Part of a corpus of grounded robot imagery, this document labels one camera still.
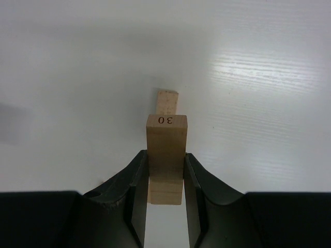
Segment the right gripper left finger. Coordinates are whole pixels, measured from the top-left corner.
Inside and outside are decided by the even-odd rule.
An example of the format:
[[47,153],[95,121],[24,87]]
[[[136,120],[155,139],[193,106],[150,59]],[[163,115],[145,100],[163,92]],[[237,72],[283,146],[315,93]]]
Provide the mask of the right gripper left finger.
[[143,247],[146,150],[93,190],[1,194],[1,247]]

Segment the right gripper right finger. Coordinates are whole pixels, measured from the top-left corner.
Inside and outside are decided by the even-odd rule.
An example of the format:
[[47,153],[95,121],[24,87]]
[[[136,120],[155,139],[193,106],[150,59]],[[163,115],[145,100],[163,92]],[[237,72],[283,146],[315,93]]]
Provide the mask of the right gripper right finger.
[[241,193],[188,153],[184,164],[191,247],[330,247],[330,193]]

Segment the wood block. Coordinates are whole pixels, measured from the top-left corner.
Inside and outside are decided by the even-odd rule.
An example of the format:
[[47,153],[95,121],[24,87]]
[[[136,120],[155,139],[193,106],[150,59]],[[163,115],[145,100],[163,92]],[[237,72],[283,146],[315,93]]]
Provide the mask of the wood block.
[[178,92],[172,90],[159,90],[157,95],[156,114],[176,115]]
[[153,205],[181,205],[188,121],[186,115],[149,115],[146,123],[149,198]]

